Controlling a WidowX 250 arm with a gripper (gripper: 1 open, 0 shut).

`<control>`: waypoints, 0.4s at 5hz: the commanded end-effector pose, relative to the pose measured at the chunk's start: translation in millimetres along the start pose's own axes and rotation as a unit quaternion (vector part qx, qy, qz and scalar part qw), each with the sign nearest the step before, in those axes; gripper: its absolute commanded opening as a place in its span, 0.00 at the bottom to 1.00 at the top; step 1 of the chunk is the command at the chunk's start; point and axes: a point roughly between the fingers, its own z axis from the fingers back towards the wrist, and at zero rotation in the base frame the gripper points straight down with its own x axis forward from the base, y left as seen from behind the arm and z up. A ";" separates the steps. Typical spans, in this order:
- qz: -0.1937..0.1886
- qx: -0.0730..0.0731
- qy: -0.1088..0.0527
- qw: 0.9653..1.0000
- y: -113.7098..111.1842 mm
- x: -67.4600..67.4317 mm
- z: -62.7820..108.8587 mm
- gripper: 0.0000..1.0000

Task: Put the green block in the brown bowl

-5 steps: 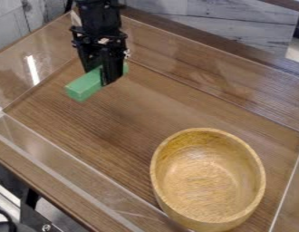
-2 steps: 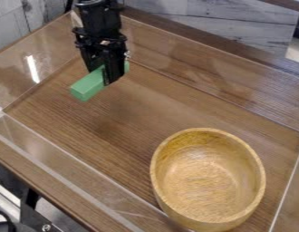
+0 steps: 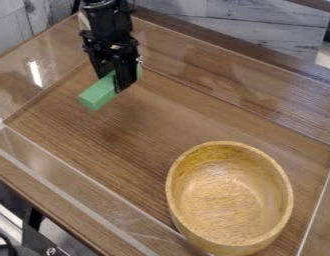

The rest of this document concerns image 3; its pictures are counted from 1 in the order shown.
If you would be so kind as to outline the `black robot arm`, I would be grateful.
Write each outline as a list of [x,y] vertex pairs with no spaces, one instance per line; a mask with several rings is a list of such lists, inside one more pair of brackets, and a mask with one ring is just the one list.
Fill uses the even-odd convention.
[[75,0],[82,8],[87,29],[78,33],[82,49],[98,78],[111,75],[113,89],[123,91],[137,81],[138,41],[131,36],[131,13],[127,0]]

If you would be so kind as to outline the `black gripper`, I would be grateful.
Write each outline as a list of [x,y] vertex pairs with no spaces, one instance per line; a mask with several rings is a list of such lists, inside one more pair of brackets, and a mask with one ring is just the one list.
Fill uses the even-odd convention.
[[79,36],[83,51],[98,78],[114,68],[114,90],[123,91],[138,79],[138,41],[131,36],[133,24],[121,21],[87,21]]

